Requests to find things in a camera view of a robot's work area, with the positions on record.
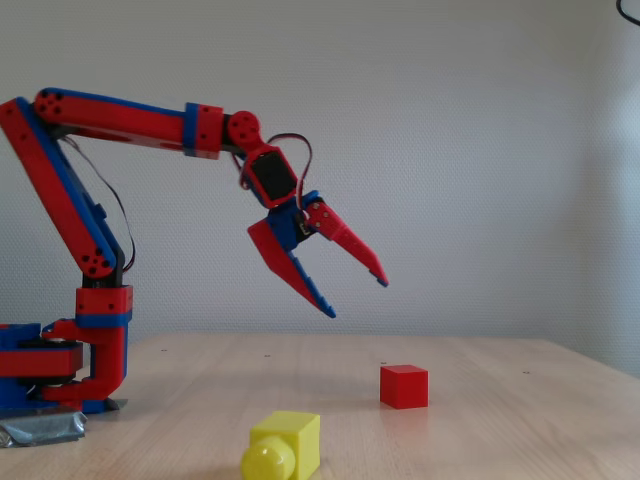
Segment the cable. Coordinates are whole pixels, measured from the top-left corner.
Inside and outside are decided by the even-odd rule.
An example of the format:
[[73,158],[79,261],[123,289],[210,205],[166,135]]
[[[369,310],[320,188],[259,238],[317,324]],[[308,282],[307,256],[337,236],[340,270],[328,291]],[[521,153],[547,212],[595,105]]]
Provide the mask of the cable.
[[307,148],[309,149],[309,160],[307,160],[307,165],[304,167],[302,175],[300,176],[298,184],[296,185],[296,205],[298,206],[298,210],[304,212],[306,215],[306,212],[302,208],[302,187],[304,186],[304,179],[309,172],[311,160],[313,160],[313,149],[311,148],[311,143],[309,142],[309,140],[307,140],[307,137],[305,137],[304,135],[300,135],[299,133],[279,133],[267,140],[267,143],[271,143],[274,140],[280,140],[283,138],[295,138],[297,140],[302,140],[304,143],[306,143]]
[[633,23],[634,25],[637,25],[638,27],[640,27],[640,20],[638,20],[637,18],[632,17],[631,15],[627,14],[623,9],[622,9],[622,0],[618,0],[616,2],[616,8],[618,9],[618,13],[620,15],[622,15],[622,18],[624,18],[625,20],[630,21],[631,23]]
[[102,182],[107,186],[109,190],[111,190],[111,193],[113,193],[113,196],[116,198],[118,205],[120,205],[120,210],[122,210],[122,215],[124,216],[124,221],[127,224],[127,230],[129,231],[129,239],[131,240],[131,249],[132,249],[131,258],[129,259],[129,263],[127,263],[125,267],[122,269],[123,272],[128,272],[131,269],[131,267],[133,267],[133,264],[136,262],[136,242],[133,240],[133,235],[131,234],[131,226],[129,225],[129,219],[127,218],[127,212],[124,210],[124,206],[122,205],[122,201],[120,200],[120,196],[118,195],[118,192],[116,192],[116,190],[102,176],[102,174],[98,171],[98,169],[93,164],[93,162],[89,159],[89,157],[87,157],[87,155],[82,151],[82,149],[76,143],[75,140],[72,140],[69,137],[62,137],[60,140],[70,145],[71,148],[73,148],[76,152],[80,154],[82,158],[84,158],[84,160],[91,166],[95,174],[98,176],[98,178],[102,180]]
[[[270,144],[275,140],[281,140],[286,138],[295,138],[297,140],[302,140],[307,145],[307,148],[309,149],[309,160],[307,160],[307,165],[304,167],[304,170],[302,171],[302,176],[300,177],[300,179],[298,180],[298,183],[296,184],[296,205],[298,206],[298,209],[304,212],[306,215],[306,212],[302,208],[302,188],[304,186],[304,179],[307,176],[307,173],[309,172],[309,166],[311,166],[311,160],[313,159],[313,149],[311,148],[311,143],[309,142],[309,140],[307,140],[307,137],[299,133],[278,133],[277,135],[274,135],[269,140],[267,140],[267,143]],[[239,182],[240,187],[242,187],[244,190],[249,190],[249,185],[244,180],[244,169],[245,169],[245,166],[247,165],[247,162],[244,162],[242,165],[240,165],[238,157],[236,156],[235,153],[231,154],[231,158],[233,159],[233,162],[236,164],[236,168],[238,169],[238,172],[240,172],[240,182]]]

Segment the yellow sphere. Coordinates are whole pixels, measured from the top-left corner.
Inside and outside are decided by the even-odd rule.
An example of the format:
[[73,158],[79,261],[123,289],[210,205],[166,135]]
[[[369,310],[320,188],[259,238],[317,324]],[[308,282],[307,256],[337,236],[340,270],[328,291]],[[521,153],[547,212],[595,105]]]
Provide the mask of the yellow sphere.
[[245,480],[288,480],[296,466],[293,450],[280,437],[266,437],[247,449],[242,457]]

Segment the blue trim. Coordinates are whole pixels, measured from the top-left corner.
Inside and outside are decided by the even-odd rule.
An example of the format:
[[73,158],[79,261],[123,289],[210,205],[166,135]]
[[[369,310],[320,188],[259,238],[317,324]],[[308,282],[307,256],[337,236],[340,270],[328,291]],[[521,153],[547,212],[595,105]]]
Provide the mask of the blue trim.
[[296,267],[296,270],[298,270],[298,273],[304,280],[305,285],[311,292],[311,296],[318,304],[318,307],[320,308],[320,310],[322,310],[329,317],[336,318],[335,310],[331,305],[329,305],[329,303],[325,300],[325,298],[320,294],[320,291],[316,288],[315,284],[313,283],[313,280],[311,280],[311,277],[307,276],[307,273],[304,271],[304,268],[302,268],[302,264],[300,264],[300,260],[298,260],[291,252],[289,252],[288,255],[291,261],[293,262],[293,265]]
[[19,385],[15,378],[0,378],[0,415],[11,416],[24,409],[57,406],[56,402],[27,400],[28,393],[28,388]]
[[126,327],[131,321],[133,311],[115,315],[76,315],[76,325],[80,328]]
[[18,343],[33,340],[39,336],[39,323],[11,324],[9,328],[0,329],[0,351],[15,350],[18,348]]
[[131,107],[131,108],[137,108],[139,110],[146,110],[147,112],[162,113],[163,115],[169,115],[171,117],[181,117],[183,115],[182,112],[179,112],[177,110],[169,110],[167,108],[153,107],[151,105],[145,105],[144,103],[130,102],[128,100],[107,97],[105,95],[95,95],[93,93],[76,92],[73,90],[64,90],[61,88],[45,88],[42,91],[50,94],[62,93],[63,95],[66,95],[68,97],[85,98],[87,100],[95,100],[98,102],[114,103],[116,105],[122,105],[124,107]]
[[182,148],[188,157],[196,156],[196,132],[198,130],[198,104],[187,103],[184,112]]
[[112,247],[103,235],[101,226],[96,221],[96,217],[99,216],[101,212],[97,210],[97,207],[89,196],[89,193],[86,191],[82,182],[80,182],[80,179],[71,168],[69,161],[62,153],[60,146],[51,140],[51,138],[49,138],[45,131],[40,127],[38,119],[31,111],[29,103],[24,98],[18,98],[16,103],[29,124],[29,127],[36,136],[38,143],[40,143],[40,146],[51,162],[51,165],[71,200],[71,203],[78,212],[82,223],[89,232],[89,235],[96,244],[96,247],[102,250],[104,259],[108,261],[111,266],[115,266],[116,257],[112,251]]
[[83,400],[82,413],[91,415],[95,413],[104,413],[107,411],[105,400]]

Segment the wooden table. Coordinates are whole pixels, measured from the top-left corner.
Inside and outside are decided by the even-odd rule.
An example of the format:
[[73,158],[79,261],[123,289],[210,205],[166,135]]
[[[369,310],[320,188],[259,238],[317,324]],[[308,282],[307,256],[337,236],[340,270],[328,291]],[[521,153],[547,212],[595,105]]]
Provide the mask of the wooden table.
[[[381,405],[384,363],[428,369],[430,407]],[[312,480],[640,479],[640,380],[541,340],[166,335],[114,398],[78,442],[0,451],[0,478],[241,480],[288,409],[322,415]]]

